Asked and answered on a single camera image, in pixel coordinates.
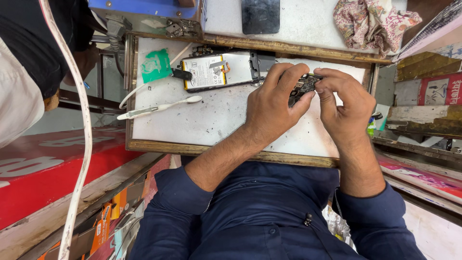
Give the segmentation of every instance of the shirt sleeve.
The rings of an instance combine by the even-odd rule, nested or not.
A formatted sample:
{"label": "shirt sleeve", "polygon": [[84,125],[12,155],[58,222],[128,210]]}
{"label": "shirt sleeve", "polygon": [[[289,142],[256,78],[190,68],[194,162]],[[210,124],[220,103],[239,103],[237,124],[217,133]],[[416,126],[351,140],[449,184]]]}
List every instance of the shirt sleeve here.
{"label": "shirt sleeve", "polygon": [[147,206],[130,259],[188,259],[194,226],[214,192],[198,187],[183,166],[155,176],[158,192]]}
{"label": "shirt sleeve", "polygon": [[402,197],[387,183],[370,198],[357,198],[335,190],[333,210],[346,220],[358,254],[370,260],[424,260],[414,235],[403,219]]}

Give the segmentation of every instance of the phone display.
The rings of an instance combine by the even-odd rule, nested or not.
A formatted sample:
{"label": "phone display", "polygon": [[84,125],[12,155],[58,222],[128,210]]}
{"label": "phone display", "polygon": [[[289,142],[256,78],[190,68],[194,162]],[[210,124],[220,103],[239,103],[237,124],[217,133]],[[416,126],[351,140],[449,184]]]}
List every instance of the phone display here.
{"label": "phone display", "polygon": [[242,32],[248,34],[278,33],[280,0],[242,0]]}

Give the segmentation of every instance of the man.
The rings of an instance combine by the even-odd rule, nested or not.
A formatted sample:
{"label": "man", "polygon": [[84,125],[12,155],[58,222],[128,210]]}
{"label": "man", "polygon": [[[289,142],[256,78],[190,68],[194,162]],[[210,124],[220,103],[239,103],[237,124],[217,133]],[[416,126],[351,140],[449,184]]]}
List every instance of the man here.
{"label": "man", "polygon": [[[82,78],[98,59],[89,45],[93,30],[87,0],[52,0],[50,8]],[[35,124],[43,100],[56,94],[61,81],[75,86],[64,55],[48,28],[38,0],[3,1],[0,8],[0,148]]]}
{"label": "man", "polygon": [[[350,75],[314,70],[324,77],[316,91],[321,120],[340,153],[340,180],[335,169],[246,162],[309,109],[314,92],[287,106],[308,72],[305,64],[275,64],[249,95],[241,127],[186,166],[156,174],[158,193],[130,259],[425,259],[366,134],[375,100]],[[334,92],[343,106],[336,106]],[[358,253],[331,235],[321,215],[332,194]]]}

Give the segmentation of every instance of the phone battery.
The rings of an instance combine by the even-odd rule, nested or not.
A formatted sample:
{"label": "phone battery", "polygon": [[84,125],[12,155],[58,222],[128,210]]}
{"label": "phone battery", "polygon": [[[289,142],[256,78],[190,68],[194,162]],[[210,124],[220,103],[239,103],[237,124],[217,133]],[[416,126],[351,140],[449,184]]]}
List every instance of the phone battery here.
{"label": "phone battery", "polygon": [[189,71],[193,78],[184,81],[184,89],[200,89],[207,87],[222,87],[226,84],[225,74],[215,73],[215,70],[222,69],[224,66],[210,68],[210,64],[223,61],[222,55],[206,56],[182,60],[182,70]]}

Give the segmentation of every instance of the pink poster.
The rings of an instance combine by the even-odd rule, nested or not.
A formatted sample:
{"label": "pink poster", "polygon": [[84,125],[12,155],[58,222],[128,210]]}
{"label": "pink poster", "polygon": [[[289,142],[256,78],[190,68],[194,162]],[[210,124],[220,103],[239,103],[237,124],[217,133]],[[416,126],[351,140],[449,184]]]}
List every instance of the pink poster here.
{"label": "pink poster", "polygon": [[377,155],[382,171],[445,199],[462,204],[462,181]]}

